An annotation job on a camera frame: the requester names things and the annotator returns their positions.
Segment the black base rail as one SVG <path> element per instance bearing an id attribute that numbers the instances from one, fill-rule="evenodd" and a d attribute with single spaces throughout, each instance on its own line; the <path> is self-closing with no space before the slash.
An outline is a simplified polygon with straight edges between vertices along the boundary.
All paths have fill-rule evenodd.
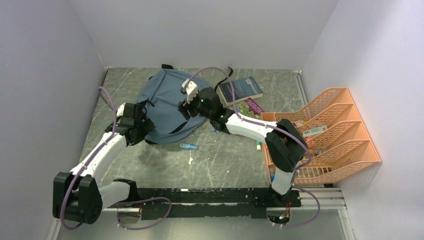
<path id="1" fill-rule="evenodd" d="M 299 208 L 300 194 L 292 190 L 284 196 L 270 187 L 247 188 L 139 188 L 140 200 L 159 197 L 147 203 L 114 204 L 108 211 L 141 214 L 142 220 L 203 217 L 251 217 L 267 219 L 271 209 L 284 211 L 288 207 Z"/>

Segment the orange plastic file rack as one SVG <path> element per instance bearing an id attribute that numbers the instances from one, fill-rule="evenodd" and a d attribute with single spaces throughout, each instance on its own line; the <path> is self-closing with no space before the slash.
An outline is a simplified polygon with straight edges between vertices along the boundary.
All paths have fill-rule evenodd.
<path id="1" fill-rule="evenodd" d="M 299 133 L 326 126 L 327 129 L 306 143 L 314 156 L 295 177 L 295 184 L 335 184 L 367 168 L 381 158 L 349 90 L 332 87 L 324 90 L 306 106 L 295 112 L 276 112 L 275 121 L 303 121 Z"/>

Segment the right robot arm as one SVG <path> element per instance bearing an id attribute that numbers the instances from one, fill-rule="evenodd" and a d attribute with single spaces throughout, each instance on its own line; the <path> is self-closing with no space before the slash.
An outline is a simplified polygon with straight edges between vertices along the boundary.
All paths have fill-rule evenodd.
<path id="1" fill-rule="evenodd" d="M 270 202 L 282 207 L 289 200 L 295 171 L 304 158 L 308 147 L 294 125 L 287 119 L 279 122 L 263 121 L 240 115 L 237 111 L 221 104 L 215 91 L 208 87 L 202 90 L 181 90 L 185 99 L 178 104 L 178 110 L 189 119 L 202 116 L 219 132 L 240 135 L 265 144 L 275 165 L 274 180 L 271 183 Z"/>

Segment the blue student backpack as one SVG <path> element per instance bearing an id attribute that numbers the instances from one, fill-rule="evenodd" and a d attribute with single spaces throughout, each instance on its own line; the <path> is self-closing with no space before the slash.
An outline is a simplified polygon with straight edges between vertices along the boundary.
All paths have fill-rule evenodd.
<path id="1" fill-rule="evenodd" d="M 181 93 L 181 89 L 191 76 L 190 73 L 169 66 L 151 76 L 141 89 L 136 103 L 144 104 L 146 116 L 155 125 L 155 129 L 144 137 L 148 144 L 178 142 L 188 137 L 205 121 L 206 118 L 201 115 L 186 119 L 179 111 L 179 103 L 187 97 Z"/>

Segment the aluminium frame rail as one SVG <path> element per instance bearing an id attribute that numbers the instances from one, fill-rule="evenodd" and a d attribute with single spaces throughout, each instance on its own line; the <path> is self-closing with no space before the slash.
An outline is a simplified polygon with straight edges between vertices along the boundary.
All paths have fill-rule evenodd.
<path id="1" fill-rule="evenodd" d="M 345 209 L 342 191 L 337 187 L 296 187 L 286 196 L 272 193 L 269 187 L 247 188 L 138 188 L 130 201 L 155 197 L 168 198 L 175 205 L 235 205 L 252 204 L 255 207 L 316 209 Z"/>

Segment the orange desk organizer tray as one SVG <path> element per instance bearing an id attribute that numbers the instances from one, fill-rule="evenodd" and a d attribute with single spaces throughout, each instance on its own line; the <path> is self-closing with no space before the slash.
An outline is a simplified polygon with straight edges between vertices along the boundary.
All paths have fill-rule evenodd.
<path id="1" fill-rule="evenodd" d="M 283 113 L 283 112 L 263 112 L 263 113 L 261 113 L 261 119 L 263 121 L 268 121 L 268 122 L 279 122 L 283 118 L 285 118 L 286 116 L 287 116 L 287 114 Z M 272 181 L 274 180 L 274 174 L 275 174 L 276 166 L 271 159 L 271 156 L 270 156 L 270 153 L 269 153 L 269 150 L 268 150 L 268 146 L 265 143 L 261 143 L 261 151 L 263 153 L 264 162 L 265 162 L 266 167 L 267 167 L 268 180 L 269 180 L 269 183 L 271 184 Z"/>

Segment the purple colourful book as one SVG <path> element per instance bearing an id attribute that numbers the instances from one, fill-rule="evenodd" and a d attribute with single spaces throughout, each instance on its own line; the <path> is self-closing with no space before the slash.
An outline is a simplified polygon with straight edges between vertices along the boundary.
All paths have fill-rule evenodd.
<path id="1" fill-rule="evenodd" d="M 262 118 L 262 113 L 265 111 L 252 98 L 247 98 L 236 104 L 236 110 L 244 116 L 258 119 Z"/>

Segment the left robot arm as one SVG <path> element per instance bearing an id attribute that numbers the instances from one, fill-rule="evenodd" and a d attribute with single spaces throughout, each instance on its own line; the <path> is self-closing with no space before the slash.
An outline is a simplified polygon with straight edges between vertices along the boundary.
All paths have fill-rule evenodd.
<path id="1" fill-rule="evenodd" d="M 140 199 L 134 180 L 118 178 L 100 187 L 112 162 L 129 146 L 142 141 L 155 129 L 147 116 L 150 103 L 124 103 L 90 154 L 69 172 L 59 172 L 53 180 L 52 215 L 56 219 L 93 224 L 103 209 L 120 202 L 132 208 Z"/>

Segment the dark blue book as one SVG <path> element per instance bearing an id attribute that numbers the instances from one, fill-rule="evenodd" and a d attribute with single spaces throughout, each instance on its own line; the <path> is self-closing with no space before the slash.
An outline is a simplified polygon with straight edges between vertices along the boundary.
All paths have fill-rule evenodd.
<path id="1" fill-rule="evenodd" d="M 234 89 L 235 104 L 243 102 L 247 98 L 257 99 L 263 96 L 263 91 L 252 76 L 233 80 L 231 82 L 223 82 L 218 85 L 217 91 L 220 93 L 224 104 L 227 106 L 233 104 L 231 83 Z"/>

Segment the white glue stick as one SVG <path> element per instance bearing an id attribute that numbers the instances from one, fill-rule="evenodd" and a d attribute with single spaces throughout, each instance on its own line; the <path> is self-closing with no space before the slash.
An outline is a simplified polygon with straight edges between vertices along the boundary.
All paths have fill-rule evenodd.
<path id="1" fill-rule="evenodd" d="M 262 150 L 262 143 L 260 141 L 256 141 L 256 150 L 261 151 Z"/>

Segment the teal box in rack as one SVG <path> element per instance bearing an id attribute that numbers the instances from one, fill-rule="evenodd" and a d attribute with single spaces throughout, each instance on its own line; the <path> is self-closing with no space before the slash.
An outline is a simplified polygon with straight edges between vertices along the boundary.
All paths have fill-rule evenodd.
<path id="1" fill-rule="evenodd" d="M 302 136 L 304 138 L 313 138 L 316 135 L 319 135 L 326 131 L 328 127 L 326 125 L 318 126 L 315 128 L 311 128 L 302 132 Z"/>

